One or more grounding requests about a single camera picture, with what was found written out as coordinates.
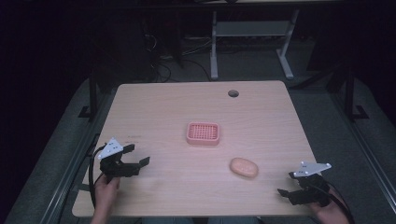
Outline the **white metal desk frame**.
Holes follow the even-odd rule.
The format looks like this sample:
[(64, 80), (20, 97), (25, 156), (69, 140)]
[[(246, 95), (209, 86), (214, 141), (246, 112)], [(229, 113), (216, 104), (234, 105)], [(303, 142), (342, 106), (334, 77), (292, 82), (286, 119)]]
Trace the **white metal desk frame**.
[(210, 78), (219, 78), (217, 40), (219, 37), (258, 37), (283, 36), (283, 45), (276, 50), (277, 58), (283, 69), (286, 79), (294, 79), (287, 51), (294, 32), (300, 10), (294, 9), (288, 21), (218, 21), (217, 12), (213, 12), (211, 51), (210, 51)]

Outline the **person's right hand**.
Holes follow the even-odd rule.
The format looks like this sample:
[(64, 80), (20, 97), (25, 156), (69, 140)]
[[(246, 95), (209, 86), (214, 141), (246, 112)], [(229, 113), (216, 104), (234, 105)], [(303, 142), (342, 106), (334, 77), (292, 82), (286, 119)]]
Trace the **person's right hand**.
[(321, 207), (319, 203), (310, 203), (308, 207), (321, 224), (349, 224), (347, 216), (334, 201), (324, 207)]

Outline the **black metal stand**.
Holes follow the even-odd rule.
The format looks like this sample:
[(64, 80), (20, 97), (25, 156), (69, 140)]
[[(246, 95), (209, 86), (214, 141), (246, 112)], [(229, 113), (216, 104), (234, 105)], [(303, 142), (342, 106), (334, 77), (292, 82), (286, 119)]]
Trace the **black metal stand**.
[(368, 119), (369, 116), (361, 105), (354, 104), (355, 77), (350, 66), (345, 66), (345, 98), (344, 112), (347, 118), (354, 122), (356, 119)]
[(81, 108), (78, 116), (92, 122), (97, 114), (97, 87), (94, 73), (89, 75), (89, 104)]

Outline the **person's left hand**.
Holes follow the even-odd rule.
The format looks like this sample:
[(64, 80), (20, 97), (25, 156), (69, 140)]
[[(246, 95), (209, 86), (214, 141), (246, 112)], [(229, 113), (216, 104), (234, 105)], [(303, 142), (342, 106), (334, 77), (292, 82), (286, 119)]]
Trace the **person's left hand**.
[(94, 186), (96, 199), (94, 215), (96, 217), (109, 217), (113, 203), (117, 198), (120, 178), (114, 177), (107, 181), (106, 176), (102, 175)]

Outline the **pink soap dish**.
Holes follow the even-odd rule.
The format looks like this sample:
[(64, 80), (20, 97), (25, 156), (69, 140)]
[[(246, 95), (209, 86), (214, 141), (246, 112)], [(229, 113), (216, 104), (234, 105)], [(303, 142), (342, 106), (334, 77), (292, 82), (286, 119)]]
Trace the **pink soap dish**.
[(219, 143), (219, 125), (214, 122), (190, 122), (187, 143), (196, 146), (216, 146)]

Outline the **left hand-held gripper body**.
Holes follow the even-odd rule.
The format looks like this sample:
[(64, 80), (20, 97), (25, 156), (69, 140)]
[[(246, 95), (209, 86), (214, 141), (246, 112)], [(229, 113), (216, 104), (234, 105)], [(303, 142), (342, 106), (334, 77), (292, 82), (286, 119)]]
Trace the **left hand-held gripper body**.
[(112, 137), (103, 147), (97, 156), (100, 161), (100, 170), (110, 181), (114, 177), (131, 177), (138, 175), (141, 167), (138, 163), (125, 163), (121, 160), (123, 147), (119, 141)]

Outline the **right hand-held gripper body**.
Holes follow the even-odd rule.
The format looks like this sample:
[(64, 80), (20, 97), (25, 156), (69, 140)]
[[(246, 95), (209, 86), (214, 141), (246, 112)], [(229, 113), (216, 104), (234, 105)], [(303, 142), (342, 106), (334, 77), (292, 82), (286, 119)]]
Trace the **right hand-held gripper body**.
[(330, 187), (320, 173), (331, 167), (329, 163), (308, 161), (300, 163), (298, 170), (294, 171), (297, 176), (300, 176), (300, 178), (294, 179), (301, 187), (296, 190), (298, 192), (297, 204), (319, 203), (321, 207), (324, 207), (330, 203)]

